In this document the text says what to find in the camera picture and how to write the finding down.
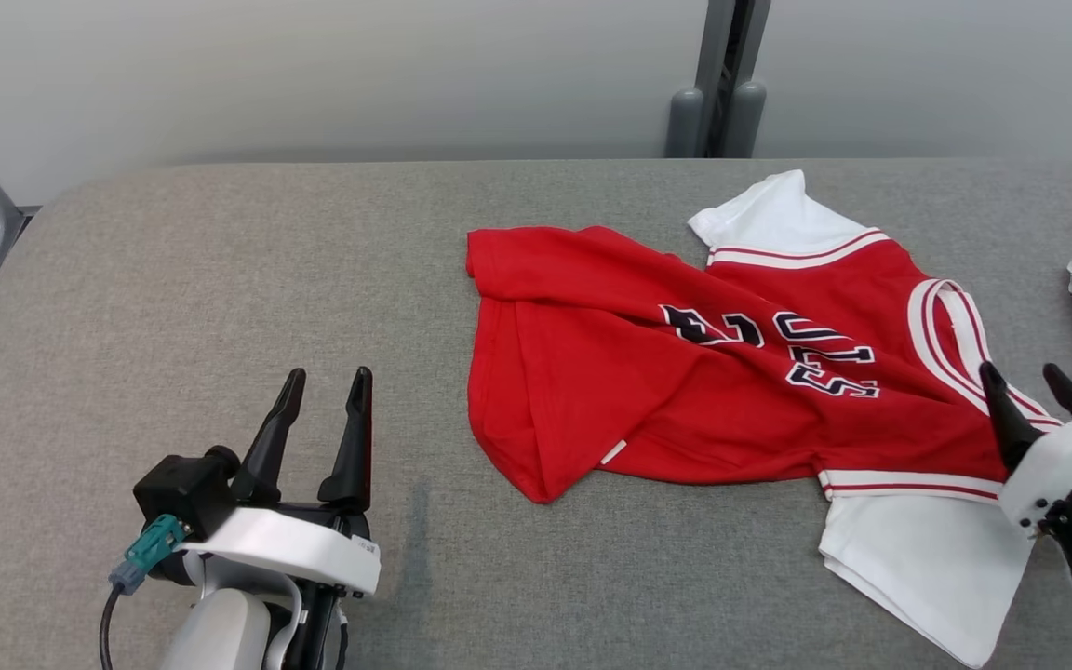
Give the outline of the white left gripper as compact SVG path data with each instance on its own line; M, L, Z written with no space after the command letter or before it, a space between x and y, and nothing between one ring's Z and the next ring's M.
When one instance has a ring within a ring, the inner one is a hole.
M307 373L289 371L230 483L243 506L276 506L287 436L301 412ZM364 513L373 482L373 372L349 385L346 421L316 500ZM374 595L378 544L272 510L239 508L204 542L183 544L200 597L176 632L179 669L343 669L349 623L342 601Z

